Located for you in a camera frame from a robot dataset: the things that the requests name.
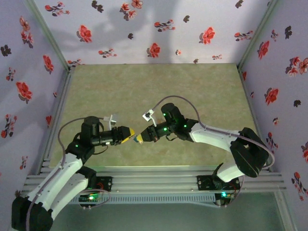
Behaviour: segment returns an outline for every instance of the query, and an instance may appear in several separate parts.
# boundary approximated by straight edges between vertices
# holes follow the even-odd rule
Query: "dark flower pattern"
[[[103,13],[104,9],[102,5],[97,5],[97,1],[92,1],[92,7],[96,9],[98,12]]]
[[[292,30],[291,30],[291,26],[288,26],[285,30],[284,30],[284,34],[285,34],[285,39],[289,39],[290,36],[292,35]]]
[[[185,17],[183,18],[183,21],[184,21],[185,23],[187,23],[187,22],[189,21],[189,18],[190,18],[190,16],[187,15],[187,16],[185,16]]]
[[[9,46],[7,44],[5,44],[3,47],[0,48],[1,53],[4,57],[8,56],[11,53],[11,48],[9,48]]]

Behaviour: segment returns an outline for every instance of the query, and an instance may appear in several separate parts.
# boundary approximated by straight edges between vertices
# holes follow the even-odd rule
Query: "cable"
[[[33,205],[35,204],[36,200],[38,199],[38,195],[41,194],[41,192],[46,188],[46,186],[58,175],[58,173],[60,172],[60,170],[63,168],[64,166],[64,163],[65,163],[65,159],[66,159],[66,156],[65,156],[65,147],[63,145],[63,143],[61,142],[61,139],[60,139],[60,133],[62,131],[63,128],[65,128],[67,125],[69,125],[70,123],[73,123],[75,121],[78,121],[78,120],[82,120],[82,119],[85,119],[85,117],[82,117],[82,118],[77,118],[77,119],[73,119],[69,122],[67,122],[66,124],[64,124],[62,127],[60,127],[59,131],[58,131],[58,142],[62,148],[62,151],[63,151],[63,157],[62,157],[62,163],[60,164],[59,168],[57,169],[57,171],[55,171],[55,173],[43,184],[43,186],[41,187],[41,189],[38,191],[37,195],[33,198],[30,206],[29,206],[29,209],[27,211],[27,215],[26,215],[26,231],[30,231],[30,212],[31,212],[31,209],[33,207]]]
[[[241,189],[242,189],[242,187],[244,185],[244,181],[245,181],[245,175],[243,175],[243,181],[242,181],[242,184],[240,186],[239,191],[237,192],[237,194],[234,196],[233,200],[231,200],[230,203],[227,206],[229,206],[232,202],[234,202],[234,200],[238,197],[238,195],[240,194]]]
[[[271,150],[269,150],[265,145],[259,143],[259,142],[256,142],[252,139],[249,139],[249,138],[246,138],[245,136],[241,136],[241,135],[237,135],[237,134],[234,134],[234,133],[228,133],[228,132],[225,132],[225,131],[220,131],[220,130],[217,130],[217,129],[214,129],[214,128],[208,128],[206,125],[204,125],[202,122],[201,122],[201,119],[200,119],[200,115],[198,113],[198,110],[196,109],[196,107],[189,101],[187,100],[186,98],[182,97],[182,96],[178,96],[178,95],[169,95],[169,96],[166,96],[164,98],[162,98],[154,107],[153,107],[153,111],[155,110],[155,108],[158,107],[159,104],[161,104],[162,101],[164,101],[165,99],[168,99],[168,98],[180,98],[180,99],[183,99],[185,100],[187,103],[189,103],[194,111],[196,112],[197,114],[197,118],[198,118],[198,122],[200,123],[200,125],[206,129],[206,130],[209,130],[209,131],[212,131],[212,132],[216,132],[216,133],[220,133],[220,134],[223,134],[223,135],[226,135],[226,136],[233,136],[233,137],[237,137],[237,138],[240,138],[242,140],[245,140],[245,141],[248,141],[250,143],[253,143],[261,148],[263,148],[265,151],[267,151],[269,153],[269,155],[271,156],[271,159],[272,159],[272,162],[269,164],[269,165],[265,165],[263,166],[263,168],[269,168],[271,166],[273,166],[273,164],[275,163],[275,157],[273,155],[273,153],[271,152]]]
[[[90,206],[90,207],[83,207],[83,209],[92,209],[92,208],[95,208],[95,207],[99,207],[99,206],[102,206],[103,204],[106,204],[107,202],[109,202],[109,201],[111,200],[111,194],[110,194],[110,192],[108,192],[107,190],[104,190],[104,189],[86,189],[86,190],[81,191],[80,195],[82,195],[82,194],[84,194],[84,193],[89,193],[89,192],[103,192],[103,193],[108,193],[109,198],[108,198],[106,201],[104,201],[104,202],[102,202],[102,203],[100,203],[100,204],[98,204],[98,205],[94,205],[94,206]]]
[[[177,139],[178,137],[174,137],[174,138],[172,138],[172,139],[169,139],[168,138],[168,136],[166,136],[166,139],[168,140],[168,141],[174,141],[175,139]]]
[[[232,194],[235,194],[236,193],[236,187],[231,182],[229,183],[229,185],[231,185],[234,188],[234,192]]]
[[[106,149],[105,149],[104,151],[101,151],[100,153],[93,153],[93,155],[102,154],[102,153],[106,152],[106,151],[107,151],[107,149],[108,149],[108,145],[106,145]]]

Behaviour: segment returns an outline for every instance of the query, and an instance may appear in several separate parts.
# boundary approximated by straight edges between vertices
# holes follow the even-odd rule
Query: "table surface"
[[[209,126],[230,130],[255,125],[235,64],[117,64],[80,65],[72,77],[61,125],[86,116],[117,114],[116,126],[131,127],[138,134],[151,125],[142,114],[168,95],[180,95],[197,108],[201,121]],[[160,108],[174,103],[186,118],[196,119],[191,106],[181,99],[167,99],[155,116],[163,121]],[[65,147],[80,132],[82,121],[63,129]],[[55,144],[51,166],[62,157]],[[110,146],[101,155],[92,156],[85,166],[216,166],[231,159],[231,153],[204,143],[161,139],[142,145],[129,140]]]

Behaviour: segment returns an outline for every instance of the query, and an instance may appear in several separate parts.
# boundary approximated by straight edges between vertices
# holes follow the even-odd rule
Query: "wallpaper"
[[[308,31],[304,0],[278,2],[243,66],[258,124],[276,157],[299,231],[308,226]]]
[[[21,0],[0,8],[0,230],[41,156],[64,68]]]
[[[68,64],[238,63],[270,0],[35,0]]]

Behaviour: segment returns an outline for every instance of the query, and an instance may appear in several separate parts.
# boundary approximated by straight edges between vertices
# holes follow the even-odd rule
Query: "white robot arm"
[[[257,177],[269,157],[268,151],[260,147],[265,147],[261,139],[249,128],[244,128],[242,131],[224,130],[210,126],[205,128],[197,120],[185,119],[173,103],[163,105],[161,111],[166,121],[147,127],[135,138],[135,141],[157,142],[161,137],[168,138],[171,133],[174,133],[181,140],[207,143],[232,153],[233,159],[220,164],[212,176],[217,190],[220,190],[224,183],[239,176]],[[154,111],[151,109],[143,117],[149,121],[153,118],[153,113]],[[248,138],[254,143],[237,136]]]
[[[161,137],[165,136],[168,139],[168,136],[174,133],[183,141],[207,143],[231,152],[233,160],[220,164],[213,175],[206,178],[206,185],[214,190],[225,189],[228,182],[239,176],[257,177],[269,157],[268,152],[261,147],[234,136],[240,135],[263,144],[249,128],[244,128],[242,131],[223,130],[210,126],[205,128],[197,120],[185,119],[172,103],[165,104],[161,111],[166,121],[160,124],[154,121],[153,125],[134,140],[157,142]],[[147,121],[154,120],[153,113],[154,111],[150,110],[143,117]],[[25,231],[28,213],[30,223],[27,227],[30,231],[49,231],[59,212],[76,195],[84,189],[95,188],[96,172],[84,166],[86,161],[95,154],[94,147],[118,145],[134,135],[134,131],[127,127],[111,128],[109,123],[109,131],[99,132],[99,126],[103,128],[97,117],[86,117],[81,126],[81,132],[68,145],[66,154],[57,167],[26,198],[19,196],[14,200],[12,228]]]
[[[18,196],[12,205],[12,228],[18,231],[49,231],[59,212],[87,188],[96,188],[96,172],[84,164],[95,146],[119,145],[134,135],[128,127],[99,131],[99,118],[89,116],[81,132],[68,145],[65,155],[47,178],[25,198]]]

